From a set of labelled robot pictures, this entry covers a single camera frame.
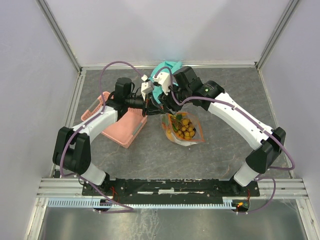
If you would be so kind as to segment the clear zip top bag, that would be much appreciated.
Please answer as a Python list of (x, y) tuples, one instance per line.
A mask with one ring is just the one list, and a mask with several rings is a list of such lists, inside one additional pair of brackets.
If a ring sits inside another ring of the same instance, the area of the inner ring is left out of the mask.
[(188, 112), (163, 114), (161, 126), (168, 140), (188, 147), (205, 141), (199, 119)]

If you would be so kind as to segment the longan bunch with leaves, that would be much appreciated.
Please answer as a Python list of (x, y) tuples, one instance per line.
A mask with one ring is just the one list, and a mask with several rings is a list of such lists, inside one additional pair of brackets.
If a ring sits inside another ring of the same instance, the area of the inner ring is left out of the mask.
[(174, 134), (181, 140), (190, 141), (196, 135), (196, 128), (185, 112), (169, 116)]

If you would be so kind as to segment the yellow orange peach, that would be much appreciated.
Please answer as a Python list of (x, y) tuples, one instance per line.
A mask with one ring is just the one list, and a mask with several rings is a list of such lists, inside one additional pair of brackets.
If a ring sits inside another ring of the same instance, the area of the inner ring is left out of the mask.
[(175, 140), (175, 137), (174, 135), (172, 134), (172, 131), (170, 129), (167, 129), (166, 130), (166, 137), (170, 140), (170, 141), (174, 141)]

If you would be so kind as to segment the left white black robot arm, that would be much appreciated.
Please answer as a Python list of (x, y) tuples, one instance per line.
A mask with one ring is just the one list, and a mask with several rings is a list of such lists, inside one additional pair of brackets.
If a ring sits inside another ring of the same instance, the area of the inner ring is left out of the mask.
[(59, 165), (61, 176), (65, 176), (65, 169), (92, 183), (99, 195), (106, 195), (110, 191), (109, 175), (92, 163), (91, 143), (104, 129), (122, 119), (129, 108), (141, 109), (143, 115), (150, 109), (156, 109), (149, 104), (149, 99), (158, 84), (150, 79), (142, 82), (140, 95), (132, 93), (133, 85), (131, 79), (119, 78), (108, 98), (101, 96), (102, 106), (97, 113), (74, 127), (60, 128), (52, 161)]

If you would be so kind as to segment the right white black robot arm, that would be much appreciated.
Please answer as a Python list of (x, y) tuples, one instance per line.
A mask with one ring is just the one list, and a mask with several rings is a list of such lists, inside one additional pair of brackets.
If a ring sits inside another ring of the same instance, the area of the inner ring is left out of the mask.
[(153, 80), (162, 88), (159, 100), (167, 109), (176, 112), (188, 103), (201, 107), (232, 127), (252, 148), (245, 163), (229, 183), (234, 195), (240, 196), (246, 192), (248, 184), (264, 174), (284, 152), (284, 129), (272, 128), (257, 120), (218, 83), (213, 80), (203, 83), (192, 67), (184, 66), (176, 72), (163, 67)]

